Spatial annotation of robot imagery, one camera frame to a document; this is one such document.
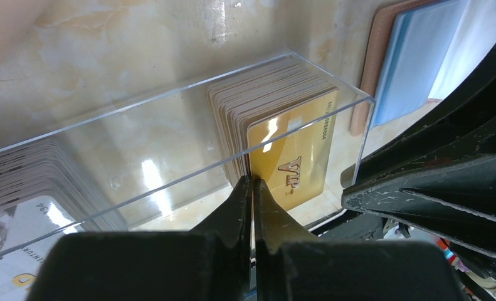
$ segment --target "worn black plastic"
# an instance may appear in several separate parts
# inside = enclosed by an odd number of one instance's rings
[[[253,188],[257,300],[462,300],[433,245],[322,241]],[[251,197],[245,177],[188,232],[64,236],[28,300],[243,300]]]
[[[364,160],[342,205],[496,257],[496,45],[447,99]]]

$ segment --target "blue folder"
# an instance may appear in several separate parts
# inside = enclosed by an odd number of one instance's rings
[[[467,0],[446,0],[397,16],[379,75],[371,127],[425,104]]]

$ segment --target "gold vip card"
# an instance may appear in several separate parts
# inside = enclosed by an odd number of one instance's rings
[[[285,57],[209,85],[206,96],[223,158],[333,112],[337,87]],[[310,124],[224,165],[232,185],[245,174],[266,181],[292,209],[324,190],[335,117]]]
[[[301,126],[332,112],[336,93],[326,93],[251,126],[249,147],[286,133],[290,125]],[[266,181],[283,209],[290,210],[323,192],[334,124],[335,116],[329,117],[250,153],[251,174]]]

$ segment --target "beige marble wall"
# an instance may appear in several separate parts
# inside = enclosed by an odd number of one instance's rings
[[[0,64],[0,147],[282,53],[283,3],[54,0]]]
[[[375,12],[402,0],[289,0],[287,46],[358,87]]]

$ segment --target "card stack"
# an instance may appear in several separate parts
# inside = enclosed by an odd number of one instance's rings
[[[215,82],[207,98],[224,158],[297,129],[334,111],[337,87],[284,57]],[[225,164],[234,185],[245,174],[263,178],[291,209],[324,189],[335,117]]]
[[[56,139],[0,153],[0,251],[109,206]],[[85,231],[127,230],[115,212],[80,227]],[[12,242],[7,241],[10,231],[16,237]]]

